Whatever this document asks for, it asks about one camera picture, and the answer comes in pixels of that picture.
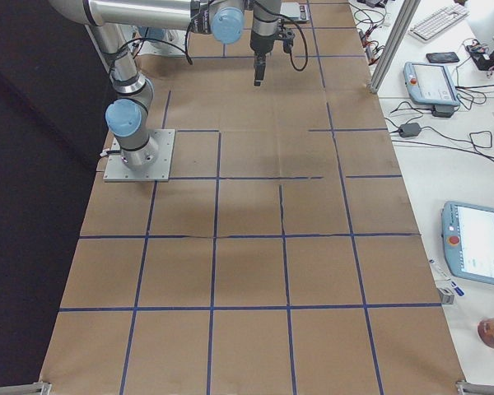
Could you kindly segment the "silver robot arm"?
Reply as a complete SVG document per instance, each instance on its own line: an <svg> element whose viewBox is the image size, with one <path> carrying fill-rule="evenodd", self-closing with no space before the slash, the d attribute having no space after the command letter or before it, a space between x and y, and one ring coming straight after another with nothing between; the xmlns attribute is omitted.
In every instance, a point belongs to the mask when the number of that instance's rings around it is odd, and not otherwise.
<svg viewBox="0 0 494 395"><path fill-rule="evenodd" d="M253 13L250 48L254 51L254 84L265 72L266 56L279 34L279 1L52 1L51 6L71 21L87 26L104 59L118 99L105 112L106 122L129 170L146 169L161 151L145 123L153 98L152 83L138 70L124 38L123 25L211 34L234 44Z"/></svg>

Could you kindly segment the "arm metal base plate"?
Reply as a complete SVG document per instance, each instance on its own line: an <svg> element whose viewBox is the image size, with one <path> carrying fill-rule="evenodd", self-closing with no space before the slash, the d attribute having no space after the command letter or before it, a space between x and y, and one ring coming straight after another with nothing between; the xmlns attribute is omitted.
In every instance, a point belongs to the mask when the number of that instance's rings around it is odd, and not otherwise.
<svg viewBox="0 0 494 395"><path fill-rule="evenodd" d="M105 182L168 182L175 146L174 129L148 129L148 143L139 151L125 151L114 137L105 164Z"/></svg>

